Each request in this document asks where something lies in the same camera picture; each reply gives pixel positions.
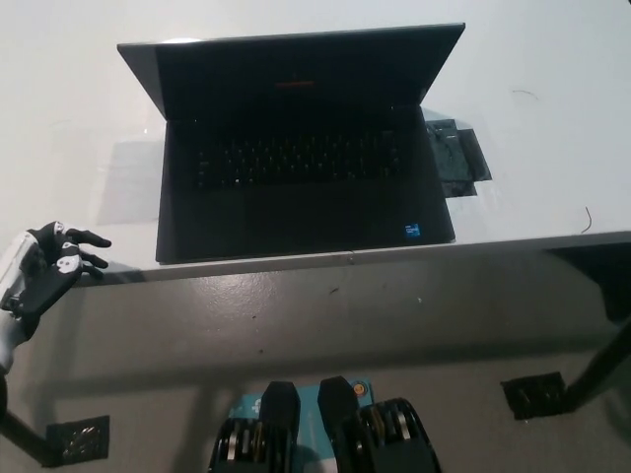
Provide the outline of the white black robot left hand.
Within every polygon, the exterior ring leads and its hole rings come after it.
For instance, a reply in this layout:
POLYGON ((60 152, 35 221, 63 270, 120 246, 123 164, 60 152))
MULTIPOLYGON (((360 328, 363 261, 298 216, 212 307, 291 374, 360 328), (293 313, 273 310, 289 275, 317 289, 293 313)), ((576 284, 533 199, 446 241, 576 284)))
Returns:
POLYGON ((84 273, 100 279, 108 263, 80 245, 108 248, 111 241, 90 231, 67 229, 58 221, 24 231, 1 257, 1 365, 30 340, 41 316, 84 273))

